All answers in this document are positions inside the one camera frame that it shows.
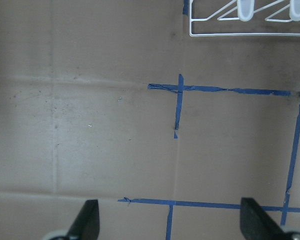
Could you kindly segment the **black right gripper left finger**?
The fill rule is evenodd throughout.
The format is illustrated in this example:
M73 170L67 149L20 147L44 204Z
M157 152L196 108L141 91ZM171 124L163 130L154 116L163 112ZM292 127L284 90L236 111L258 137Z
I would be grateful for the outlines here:
M86 200L66 233L67 240L97 240L100 233L99 202Z

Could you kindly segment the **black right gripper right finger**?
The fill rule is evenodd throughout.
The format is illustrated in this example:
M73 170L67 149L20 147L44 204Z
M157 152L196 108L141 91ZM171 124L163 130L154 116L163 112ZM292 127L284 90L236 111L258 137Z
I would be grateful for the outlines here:
M246 240L290 239L290 234L284 232L253 198L241 199L239 227Z

